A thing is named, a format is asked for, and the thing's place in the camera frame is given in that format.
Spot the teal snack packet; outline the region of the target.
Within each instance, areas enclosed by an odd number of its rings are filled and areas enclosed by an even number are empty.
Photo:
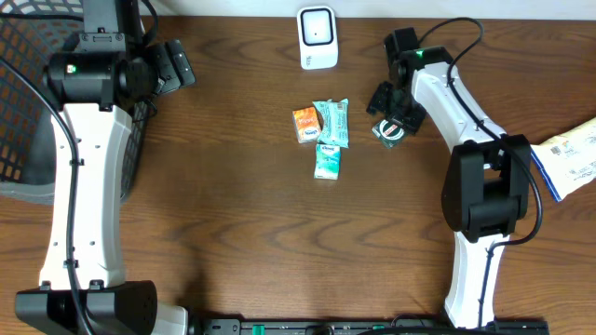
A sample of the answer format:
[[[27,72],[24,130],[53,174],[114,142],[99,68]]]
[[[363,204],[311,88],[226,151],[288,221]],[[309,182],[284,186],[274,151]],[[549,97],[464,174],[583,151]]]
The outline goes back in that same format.
[[[348,133],[348,105],[349,100],[340,101],[314,101],[314,107],[323,120],[323,128],[318,137],[318,142],[336,145],[341,148],[349,147]]]

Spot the small orange carton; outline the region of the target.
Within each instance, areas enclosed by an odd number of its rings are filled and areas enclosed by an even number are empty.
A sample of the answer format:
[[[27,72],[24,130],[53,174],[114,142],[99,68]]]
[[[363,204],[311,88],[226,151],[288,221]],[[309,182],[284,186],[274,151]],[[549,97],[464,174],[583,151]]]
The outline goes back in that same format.
[[[318,112],[314,107],[308,107],[292,112],[296,137],[299,143],[316,141],[321,133]]]

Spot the light blue tissue pack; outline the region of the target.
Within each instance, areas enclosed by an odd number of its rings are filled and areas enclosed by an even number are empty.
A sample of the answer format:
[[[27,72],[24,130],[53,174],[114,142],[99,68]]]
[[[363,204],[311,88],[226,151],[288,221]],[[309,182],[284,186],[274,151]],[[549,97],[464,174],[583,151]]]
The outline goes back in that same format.
[[[337,180],[340,170],[341,148],[336,145],[316,146],[315,179]]]

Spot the large yellow snack bag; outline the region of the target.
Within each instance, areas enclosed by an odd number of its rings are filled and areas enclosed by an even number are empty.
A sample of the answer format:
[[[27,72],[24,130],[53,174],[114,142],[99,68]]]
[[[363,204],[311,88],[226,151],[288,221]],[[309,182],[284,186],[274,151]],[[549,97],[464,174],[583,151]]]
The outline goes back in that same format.
[[[595,119],[531,145],[532,159],[556,202],[595,179]]]

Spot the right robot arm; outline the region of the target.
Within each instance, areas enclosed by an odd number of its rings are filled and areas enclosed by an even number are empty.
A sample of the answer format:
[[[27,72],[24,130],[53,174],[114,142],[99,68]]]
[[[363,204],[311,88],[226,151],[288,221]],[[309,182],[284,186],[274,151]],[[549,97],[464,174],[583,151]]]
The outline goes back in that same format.
[[[494,322],[502,252],[528,208],[530,144],[490,119],[445,47],[421,43],[412,28],[385,38],[390,79],[376,89],[367,111],[384,116],[378,136],[413,135],[430,118],[446,142],[451,158],[441,208],[455,252],[444,310],[456,328],[486,328]]]

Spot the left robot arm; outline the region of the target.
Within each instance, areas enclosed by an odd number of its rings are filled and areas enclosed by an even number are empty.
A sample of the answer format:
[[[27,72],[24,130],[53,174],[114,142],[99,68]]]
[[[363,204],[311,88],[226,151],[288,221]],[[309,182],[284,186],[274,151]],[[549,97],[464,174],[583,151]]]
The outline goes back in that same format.
[[[17,318],[46,334],[201,332],[149,280],[129,281],[119,214],[127,143],[139,103],[195,82],[179,41],[156,42],[138,1],[87,1],[79,49],[54,54],[38,98],[56,145],[53,219],[37,288],[20,291]]]

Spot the grey plastic mesh basket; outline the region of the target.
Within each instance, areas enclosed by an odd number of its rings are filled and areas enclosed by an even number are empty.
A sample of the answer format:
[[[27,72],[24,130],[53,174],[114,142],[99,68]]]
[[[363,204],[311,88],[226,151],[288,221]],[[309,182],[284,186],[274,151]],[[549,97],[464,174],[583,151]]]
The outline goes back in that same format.
[[[1,57],[20,71],[53,104],[43,69],[58,52],[80,48],[83,18],[107,9],[116,29],[132,44],[156,37],[142,25],[138,1],[4,0],[1,3]],[[1,70],[1,194],[50,205],[54,200],[56,149],[52,116],[33,91],[7,68]]]

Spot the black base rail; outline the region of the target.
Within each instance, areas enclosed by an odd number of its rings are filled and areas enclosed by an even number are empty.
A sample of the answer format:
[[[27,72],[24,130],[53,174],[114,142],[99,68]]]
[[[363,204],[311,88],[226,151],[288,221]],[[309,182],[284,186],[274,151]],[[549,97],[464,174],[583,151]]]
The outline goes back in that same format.
[[[415,317],[381,321],[241,321],[232,318],[193,321],[189,335],[549,335],[545,321],[495,321],[482,328],[456,328]]]

